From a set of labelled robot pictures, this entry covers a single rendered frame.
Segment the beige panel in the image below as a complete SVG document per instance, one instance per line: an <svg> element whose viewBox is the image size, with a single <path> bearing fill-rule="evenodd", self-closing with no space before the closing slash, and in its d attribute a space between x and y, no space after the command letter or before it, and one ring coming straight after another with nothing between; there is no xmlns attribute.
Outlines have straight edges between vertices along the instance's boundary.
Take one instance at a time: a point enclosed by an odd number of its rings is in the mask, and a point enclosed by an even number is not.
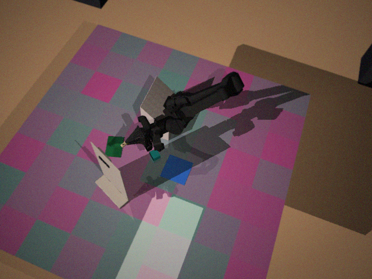
<svg viewBox="0 0 372 279"><path fill-rule="evenodd" d="M99 147L97 148L91 141L90 143L103 172L103 176L95 183L121 209L129 201L121 172Z"/></svg>

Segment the dark green flat square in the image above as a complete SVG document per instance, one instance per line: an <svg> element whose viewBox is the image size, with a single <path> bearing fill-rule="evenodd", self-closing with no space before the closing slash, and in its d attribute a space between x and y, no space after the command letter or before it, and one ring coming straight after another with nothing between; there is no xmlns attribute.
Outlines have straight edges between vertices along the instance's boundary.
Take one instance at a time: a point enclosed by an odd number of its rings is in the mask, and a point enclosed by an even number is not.
<svg viewBox="0 0 372 279"><path fill-rule="evenodd" d="M108 136L108 141L106 144L105 154L109 157L121 157L122 147L124 137L112 137Z"/></svg>

